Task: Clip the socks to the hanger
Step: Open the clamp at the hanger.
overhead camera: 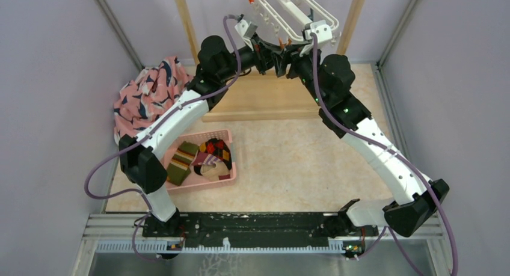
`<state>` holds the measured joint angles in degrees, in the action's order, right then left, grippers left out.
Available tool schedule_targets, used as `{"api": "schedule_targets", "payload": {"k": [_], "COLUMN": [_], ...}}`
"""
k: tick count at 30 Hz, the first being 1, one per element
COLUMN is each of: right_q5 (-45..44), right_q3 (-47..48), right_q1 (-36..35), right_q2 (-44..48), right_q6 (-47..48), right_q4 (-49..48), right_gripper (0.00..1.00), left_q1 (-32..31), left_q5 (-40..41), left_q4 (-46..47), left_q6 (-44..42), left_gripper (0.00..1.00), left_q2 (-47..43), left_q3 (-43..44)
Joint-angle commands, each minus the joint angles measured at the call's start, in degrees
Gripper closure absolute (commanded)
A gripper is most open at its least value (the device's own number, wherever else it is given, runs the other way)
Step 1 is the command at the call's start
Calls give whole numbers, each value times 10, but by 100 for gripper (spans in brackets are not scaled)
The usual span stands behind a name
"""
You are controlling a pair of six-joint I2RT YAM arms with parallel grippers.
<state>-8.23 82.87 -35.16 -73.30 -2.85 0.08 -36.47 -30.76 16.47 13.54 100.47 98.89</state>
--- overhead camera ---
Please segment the orange clothes clip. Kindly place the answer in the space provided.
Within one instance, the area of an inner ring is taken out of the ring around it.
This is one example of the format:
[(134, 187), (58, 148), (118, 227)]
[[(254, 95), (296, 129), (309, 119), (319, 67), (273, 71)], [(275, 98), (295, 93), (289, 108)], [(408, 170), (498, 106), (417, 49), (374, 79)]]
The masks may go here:
[(283, 50), (286, 48), (286, 46), (289, 46), (290, 44), (292, 44), (292, 41), (291, 39), (287, 38), (286, 41), (283, 41), (280, 37), (278, 38), (278, 42), (279, 42), (279, 45), (280, 45), (280, 49)]

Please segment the wooden hanger stand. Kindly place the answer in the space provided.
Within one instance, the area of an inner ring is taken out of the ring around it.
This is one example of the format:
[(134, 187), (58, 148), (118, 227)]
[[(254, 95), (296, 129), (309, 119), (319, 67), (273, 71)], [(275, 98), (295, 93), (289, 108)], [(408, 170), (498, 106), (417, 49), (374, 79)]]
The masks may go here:
[[(193, 63), (198, 64), (199, 44), (186, 0), (174, 0), (186, 32)], [(351, 0), (347, 18), (338, 39), (337, 54), (346, 54), (365, 0)], [(266, 76), (252, 70), (238, 80), (220, 103), (203, 117), (205, 122), (282, 120), (313, 118), (318, 107), (312, 103), (308, 91), (297, 79), (276, 78), (269, 71)]]

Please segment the white plastic clip hanger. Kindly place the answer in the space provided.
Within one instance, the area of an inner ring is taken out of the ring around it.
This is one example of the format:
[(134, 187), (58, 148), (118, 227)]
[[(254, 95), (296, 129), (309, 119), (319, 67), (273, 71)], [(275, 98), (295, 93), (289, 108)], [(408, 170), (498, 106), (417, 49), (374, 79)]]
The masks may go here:
[(284, 41), (291, 39), (292, 44), (304, 44), (303, 30), (307, 24), (326, 20), (331, 26), (333, 40), (340, 39), (339, 20), (315, 0), (248, 0), (256, 18), (270, 27), (274, 34)]

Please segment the green striped sock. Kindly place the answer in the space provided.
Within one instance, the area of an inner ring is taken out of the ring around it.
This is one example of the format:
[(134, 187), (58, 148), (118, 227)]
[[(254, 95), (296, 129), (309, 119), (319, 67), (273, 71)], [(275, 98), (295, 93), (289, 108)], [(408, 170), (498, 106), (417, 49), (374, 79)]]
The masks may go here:
[(180, 186), (191, 174), (190, 165), (194, 161), (199, 146), (184, 141), (178, 146), (174, 155), (167, 165), (167, 181), (173, 185)]

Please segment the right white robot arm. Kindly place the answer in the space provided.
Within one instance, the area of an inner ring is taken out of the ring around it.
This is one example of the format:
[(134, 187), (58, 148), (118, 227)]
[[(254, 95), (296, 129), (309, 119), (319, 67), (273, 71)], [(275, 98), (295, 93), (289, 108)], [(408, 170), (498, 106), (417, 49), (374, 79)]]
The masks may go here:
[(310, 46), (289, 55), (287, 78), (299, 78), (318, 103), (324, 125), (356, 150), (384, 181), (391, 198), (354, 199), (339, 211), (339, 228), (346, 235), (362, 226), (388, 226), (410, 237), (433, 214), (444, 217), (441, 206), (449, 192), (443, 180), (432, 181), (396, 148), (370, 111), (351, 92), (355, 73), (348, 58), (331, 54), (323, 60)]

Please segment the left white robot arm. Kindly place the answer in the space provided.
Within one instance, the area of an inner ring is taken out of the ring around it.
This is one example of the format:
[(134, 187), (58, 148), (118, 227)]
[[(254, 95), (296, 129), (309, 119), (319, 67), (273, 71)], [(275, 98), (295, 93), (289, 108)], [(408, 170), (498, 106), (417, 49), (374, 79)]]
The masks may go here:
[(256, 68), (265, 73), (275, 67), (282, 50), (258, 35), (232, 52), (222, 37), (206, 37), (198, 53), (196, 74), (175, 104), (136, 136), (121, 137), (121, 171), (140, 188), (149, 214), (157, 219), (156, 227), (164, 235), (173, 236), (180, 229), (178, 209), (165, 187), (168, 173), (161, 161), (166, 151), (184, 130), (220, 102), (228, 83), (244, 70)]

